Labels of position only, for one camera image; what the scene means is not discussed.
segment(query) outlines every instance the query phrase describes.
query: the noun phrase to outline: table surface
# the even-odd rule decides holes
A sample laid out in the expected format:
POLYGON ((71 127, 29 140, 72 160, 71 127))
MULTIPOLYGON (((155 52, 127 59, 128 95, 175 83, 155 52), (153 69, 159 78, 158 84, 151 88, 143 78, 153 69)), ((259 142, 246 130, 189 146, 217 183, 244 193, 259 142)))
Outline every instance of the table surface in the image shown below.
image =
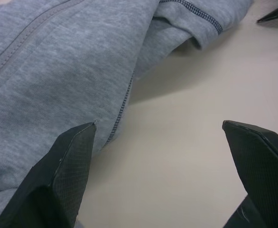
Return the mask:
POLYGON ((246 192, 223 120, 278 133, 278 20, 255 23, 277 7, 255 0, 206 50, 184 44, 134 85, 122 135, 92 161, 85 227, 224 225, 246 192))

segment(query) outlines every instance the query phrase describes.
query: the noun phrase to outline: dark blue stitching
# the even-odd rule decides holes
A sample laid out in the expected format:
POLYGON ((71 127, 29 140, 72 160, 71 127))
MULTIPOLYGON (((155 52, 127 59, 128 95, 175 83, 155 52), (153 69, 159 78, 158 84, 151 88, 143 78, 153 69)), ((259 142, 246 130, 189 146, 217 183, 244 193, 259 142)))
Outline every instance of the dark blue stitching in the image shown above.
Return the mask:
POLYGON ((113 137, 114 137, 114 135, 115 135, 115 133, 116 133, 116 131, 117 131, 117 129, 118 129, 118 125, 119 125, 120 120, 121 120, 121 118, 122 118, 122 114, 123 114, 123 111, 124 111, 124 108, 125 108, 125 104, 126 104, 126 101, 127 101, 127 99, 128 99, 129 93, 130 93, 130 88, 131 88, 132 82, 133 82, 133 75, 132 75, 132 77, 131 77, 131 79, 130 79, 129 87, 128 87, 128 90, 127 90, 126 93, 125 93, 125 96, 124 96, 124 99, 123 99, 123 102, 122 102, 120 111, 119 111, 119 113, 118 113, 116 122, 115 122, 115 124, 114 124, 114 126, 113 126, 113 128, 112 128, 111 134, 110 134, 108 140, 106 141, 105 145, 108 144, 108 143, 113 139, 113 137))
POLYGON ((184 5, 192 13, 194 13, 197 16, 210 22, 217 30, 218 35, 222 33, 223 29, 222 29, 221 25, 218 23, 218 21, 216 21, 216 19, 213 18, 211 15, 207 14, 206 12, 202 11, 198 7, 194 6, 192 3, 189 3, 185 0, 162 0, 162 1, 160 1, 160 3, 165 3, 165 2, 178 2, 182 5, 184 5))

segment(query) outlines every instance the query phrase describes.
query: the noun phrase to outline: stitched seam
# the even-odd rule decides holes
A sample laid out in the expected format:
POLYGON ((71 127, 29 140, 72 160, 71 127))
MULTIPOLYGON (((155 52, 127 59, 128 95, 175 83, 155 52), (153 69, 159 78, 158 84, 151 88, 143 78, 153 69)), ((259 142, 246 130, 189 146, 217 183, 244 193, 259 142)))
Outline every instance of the stitched seam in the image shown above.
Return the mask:
POLYGON ((183 6, 185 6, 189 11, 191 11, 195 15, 197 15, 197 16, 205 19, 206 21, 210 22, 215 27, 215 29, 217 30, 218 35, 220 35, 222 33, 223 28, 219 24, 219 22, 216 21, 216 19, 213 18, 211 15, 202 11, 201 9, 199 9, 198 7, 193 5, 192 3, 189 3, 188 1, 185 1, 185 0, 162 0, 162 1, 160 1, 160 3, 165 3, 165 2, 178 2, 178 3, 182 4, 183 6))
POLYGON ((127 101, 127 99, 128 99, 129 93, 130 93, 130 88, 131 88, 131 84, 132 84, 132 82, 133 82, 133 78, 134 78, 134 75, 131 76, 130 83, 129 83, 129 87, 128 87, 128 90, 127 90, 126 93, 125 93, 125 96, 124 96, 124 99, 123 99, 121 108, 120 108, 120 110, 119 110, 119 113, 118 113, 116 122, 115 122, 115 124, 114 124, 114 126, 113 126, 113 128, 112 128, 111 134, 110 134, 109 138, 107 139, 105 145, 107 145, 107 144, 113 139, 113 137, 114 137, 114 135, 115 135, 115 133, 116 133, 116 131, 117 131, 117 129, 118 129, 118 125, 119 125, 120 120, 121 120, 121 118, 122 118, 122 114, 123 114, 123 111, 124 111, 124 109, 125 109, 125 104, 126 104, 126 101, 127 101))
POLYGON ((6 65, 6 63, 9 61, 9 59, 14 55, 14 53, 22 46, 22 44, 27 40, 27 38, 41 25, 43 22, 45 22, 47 19, 49 19, 51 16, 67 9, 72 6, 75 6, 84 0, 69 0, 68 2, 65 2, 63 4, 60 4, 58 6, 55 6, 48 11, 44 12, 40 16, 38 16, 36 19, 34 19, 15 39, 15 41, 4 51, 4 53, 0 56, 3 58, 3 60, 0 62, 0 70, 6 65))

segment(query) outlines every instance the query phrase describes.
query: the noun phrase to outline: gray sweatshirt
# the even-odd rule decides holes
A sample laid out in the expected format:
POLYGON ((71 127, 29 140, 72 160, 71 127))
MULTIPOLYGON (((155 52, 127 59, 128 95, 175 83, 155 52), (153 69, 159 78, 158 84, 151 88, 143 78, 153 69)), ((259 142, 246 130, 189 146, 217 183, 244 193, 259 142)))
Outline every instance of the gray sweatshirt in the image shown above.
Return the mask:
POLYGON ((87 122, 97 154, 133 81, 193 38, 205 48, 251 0, 13 0, 0 6, 0 213, 59 134, 87 122))

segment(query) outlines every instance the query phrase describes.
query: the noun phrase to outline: gray fabric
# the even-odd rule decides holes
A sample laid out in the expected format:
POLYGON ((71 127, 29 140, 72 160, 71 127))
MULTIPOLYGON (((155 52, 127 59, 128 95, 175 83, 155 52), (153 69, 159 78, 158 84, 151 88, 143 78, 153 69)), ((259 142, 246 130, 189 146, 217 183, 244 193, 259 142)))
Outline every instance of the gray fabric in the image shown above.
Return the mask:
POLYGON ((120 129, 133 75, 139 79, 189 38, 205 48, 250 3, 13 0, 0 6, 0 213, 60 133, 96 122, 97 154, 120 129))

